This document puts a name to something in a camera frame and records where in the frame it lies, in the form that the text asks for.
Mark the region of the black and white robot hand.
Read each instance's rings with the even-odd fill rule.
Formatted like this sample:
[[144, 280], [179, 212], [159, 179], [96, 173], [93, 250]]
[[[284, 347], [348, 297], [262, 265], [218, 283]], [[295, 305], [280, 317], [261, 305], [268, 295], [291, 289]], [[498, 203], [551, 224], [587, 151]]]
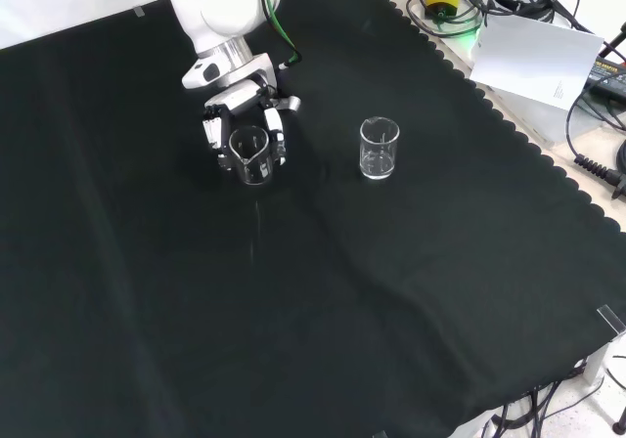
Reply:
[[219, 166], [246, 185], [268, 182], [287, 158], [280, 111], [296, 112], [300, 104], [296, 96], [280, 97], [258, 73], [207, 101], [202, 125]]

